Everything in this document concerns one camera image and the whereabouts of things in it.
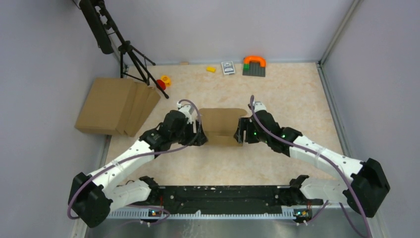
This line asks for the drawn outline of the brown cardboard box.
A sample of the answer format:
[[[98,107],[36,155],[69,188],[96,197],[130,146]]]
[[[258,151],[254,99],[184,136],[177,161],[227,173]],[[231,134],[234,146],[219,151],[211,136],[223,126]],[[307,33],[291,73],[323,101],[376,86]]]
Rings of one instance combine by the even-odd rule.
[[[203,132],[208,139],[206,146],[241,147],[234,135],[239,120],[248,113],[241,108],[201,108]]]

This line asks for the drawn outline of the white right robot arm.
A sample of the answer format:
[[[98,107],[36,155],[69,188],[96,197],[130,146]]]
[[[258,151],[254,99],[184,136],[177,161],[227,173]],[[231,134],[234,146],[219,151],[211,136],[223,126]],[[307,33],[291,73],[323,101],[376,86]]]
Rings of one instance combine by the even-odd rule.
[[[238,143],[265,143],[276,153],[307,162],[335,177],[335,180],[299,176],[297,187],[290,191],[296,204],[309,199],[323,199],[348,204],[355,212],[362,207],[373,218],[390,191],[390,185],[379,161],[360,161],[331,151],[313,142],[300,131],[281,127],[265,110],[256,118],[240,118],[234,138]]]

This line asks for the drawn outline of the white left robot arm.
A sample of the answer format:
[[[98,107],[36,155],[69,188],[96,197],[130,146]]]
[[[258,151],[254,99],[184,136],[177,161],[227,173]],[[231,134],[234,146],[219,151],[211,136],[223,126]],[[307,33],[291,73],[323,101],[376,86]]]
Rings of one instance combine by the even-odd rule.
[[[144,132],[125,152],[89,174],[80,172],[72,181],[68,213],[71,219],[81,219],[89,228],[97,227],[110,212],[130,203],[144,201],[153,205],[159,192],[152,182],[138,179],[121,185],[134,171],[161,154],[171,153],[172,144],[200,146],[206,142],[201,122],[193,118],[191,104],[180,106],[166,114],[157,127]]]

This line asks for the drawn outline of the grey building baseplate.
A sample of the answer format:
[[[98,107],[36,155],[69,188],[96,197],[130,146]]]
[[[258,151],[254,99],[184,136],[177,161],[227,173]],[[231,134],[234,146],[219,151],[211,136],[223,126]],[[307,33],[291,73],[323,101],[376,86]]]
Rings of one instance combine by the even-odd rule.
[[[249,70],[243,70],[243,76],[265,77],[265,67],[260,67],[257,62],[251,62]]]

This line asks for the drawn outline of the blue playing card deck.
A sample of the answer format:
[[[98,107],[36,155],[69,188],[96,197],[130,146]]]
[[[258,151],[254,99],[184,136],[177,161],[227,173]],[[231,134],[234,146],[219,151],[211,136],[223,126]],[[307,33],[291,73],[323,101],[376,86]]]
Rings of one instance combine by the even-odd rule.
[[[235,67],[233,61],[223,61],[221,62],[221,66],[224,75],[235,74]]]

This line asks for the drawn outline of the yellow toy block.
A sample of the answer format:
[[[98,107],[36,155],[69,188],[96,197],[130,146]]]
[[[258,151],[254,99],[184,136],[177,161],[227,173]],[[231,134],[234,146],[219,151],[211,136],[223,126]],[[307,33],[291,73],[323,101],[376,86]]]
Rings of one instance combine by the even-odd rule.
[[[215,67],[210,67],[210,66],[208,66],[208,67],[206,68],[206,71],[208,71],[208,72],[212,72],[212,73],[215,73],[215,72],[216,72],[216,68],[215,68]]]

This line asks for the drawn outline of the orange arch toy piece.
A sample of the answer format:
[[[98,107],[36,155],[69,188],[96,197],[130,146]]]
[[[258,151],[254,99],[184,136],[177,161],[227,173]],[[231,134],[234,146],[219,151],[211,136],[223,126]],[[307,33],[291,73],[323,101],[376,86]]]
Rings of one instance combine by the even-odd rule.
[[[246,56],[243,60],[243,64],[250,64],[251,62],[257,62],[260,67],[266,67],[266,60],[260,56]]]

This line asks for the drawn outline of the red round toy disc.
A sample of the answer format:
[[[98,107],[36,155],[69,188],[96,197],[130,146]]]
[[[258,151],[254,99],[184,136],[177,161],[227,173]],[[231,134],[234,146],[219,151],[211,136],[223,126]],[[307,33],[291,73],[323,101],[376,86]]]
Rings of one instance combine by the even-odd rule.
[[[166,89],[166,84],[162,80],[159,79],[156,82],[162,90]]]

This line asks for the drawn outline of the yellow round toy disc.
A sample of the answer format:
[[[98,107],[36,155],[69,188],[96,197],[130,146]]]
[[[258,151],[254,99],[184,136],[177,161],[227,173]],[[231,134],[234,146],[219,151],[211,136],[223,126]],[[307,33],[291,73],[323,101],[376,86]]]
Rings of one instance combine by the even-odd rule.
[[[166,86],[166,87],[169,87],[169,86],[171,86],[171,85],[172,85],[171,78],[170,78],[169,76],[167,76],[167,75],[162,75],[162,76],[160,77],[160,79],[161,79],[161,81],[165,84],[165,86]]]

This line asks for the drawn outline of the stack of folded cardboard boxes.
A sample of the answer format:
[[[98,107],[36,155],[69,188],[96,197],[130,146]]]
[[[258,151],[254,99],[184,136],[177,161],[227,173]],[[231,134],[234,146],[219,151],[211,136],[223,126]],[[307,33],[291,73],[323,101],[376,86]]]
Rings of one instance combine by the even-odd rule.
[[[155,88],[131,78],[97,78],[75,128],[89,134],[134,137],[160,99]]]

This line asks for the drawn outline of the aluminium frame rail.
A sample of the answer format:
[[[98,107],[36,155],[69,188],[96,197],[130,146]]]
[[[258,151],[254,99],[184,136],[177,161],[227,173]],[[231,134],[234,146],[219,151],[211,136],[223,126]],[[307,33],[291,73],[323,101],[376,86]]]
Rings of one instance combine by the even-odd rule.
[[[168,153],[171,145],[203,145],[205,137],[164,137],[153,131],[140,137],[114,161],[90,174],[73,179],[68,209],[88,227],[101,224],[113,211],[130,206],[149,208],[147,219],[160,214],[216,217],[279,215],[284,207],[325,206],[344,203],[367,218],[376,215],[390,191],[380,163],[359,161],[330,151],[296,132],[282,133],[280,141],[267,140],[275,152],[300,159],[315,168],[337,176],[335,180],[300,175],[283,185],[160,186],[153,178],[141,177],[123,185],[131,173],[157,156]]]

